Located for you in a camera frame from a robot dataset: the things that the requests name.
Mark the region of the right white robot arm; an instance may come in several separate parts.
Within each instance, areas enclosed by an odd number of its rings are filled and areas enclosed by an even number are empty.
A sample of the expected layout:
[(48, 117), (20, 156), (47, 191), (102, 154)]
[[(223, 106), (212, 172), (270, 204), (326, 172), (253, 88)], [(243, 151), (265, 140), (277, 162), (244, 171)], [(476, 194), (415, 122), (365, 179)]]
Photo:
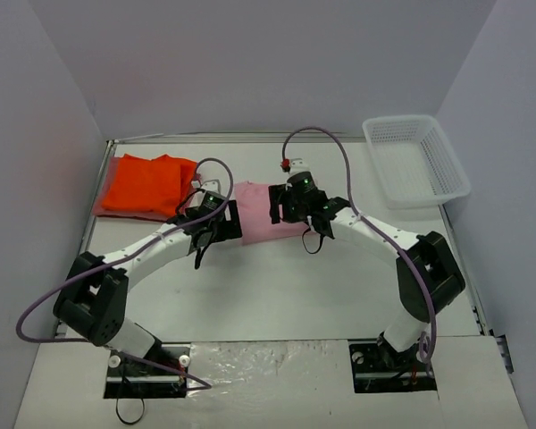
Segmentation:
[(322, 240), (343, 240), (394, 263), (402, 310), (378, 338), (379, 359), (387, 368), (398, 369), (414, 346), (422, 360), (430, 359), (437, 314), (465, 290), (464, 276), (440, 233), (403, 231), (358, 213), (349, 200), (329, 198), (318, 189), (310, 172), (271, 185), (269, 201), (273, 224), (303, 223)]

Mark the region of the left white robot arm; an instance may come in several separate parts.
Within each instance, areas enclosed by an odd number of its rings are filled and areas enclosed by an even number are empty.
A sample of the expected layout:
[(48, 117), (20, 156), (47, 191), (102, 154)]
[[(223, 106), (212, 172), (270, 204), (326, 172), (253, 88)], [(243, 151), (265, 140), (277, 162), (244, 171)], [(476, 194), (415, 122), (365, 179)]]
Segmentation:
[(241, 237), (237, 202), (206, 191), (199, 205), (144, 239), (104, 256), (79, 255), (54, 303), (54, 315), (91, 344), (129, 355), (133, 367), (151, 374), (161, 364), (172, 365), (175, 357), (126, 317), (129, 292), (172, 261), (193, 256), (198, 269), (213, 244)]

